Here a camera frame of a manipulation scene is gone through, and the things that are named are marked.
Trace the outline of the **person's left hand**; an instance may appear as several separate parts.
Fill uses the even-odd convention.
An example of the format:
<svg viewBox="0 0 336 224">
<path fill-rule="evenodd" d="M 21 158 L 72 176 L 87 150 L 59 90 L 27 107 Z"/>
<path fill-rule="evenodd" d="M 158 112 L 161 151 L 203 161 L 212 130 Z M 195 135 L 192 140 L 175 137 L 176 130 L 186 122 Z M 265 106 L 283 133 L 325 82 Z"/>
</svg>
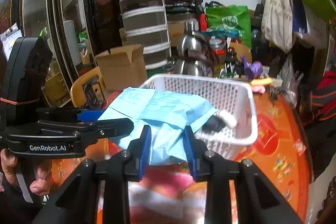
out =
<svg viewBox="0 0 336 224">
<path fill-rule="evenodd" d="M 18 158 L 7 148 L 1 150 L 1 167 L 3 174 L 9 184 L 17 186 L 15 166 Z M 37 166 L 37 179 L 30 184 L 30 191 L 38 196 L 45 196 L 50 193 L 52 160 L 42 160 Z"/>
</svg>

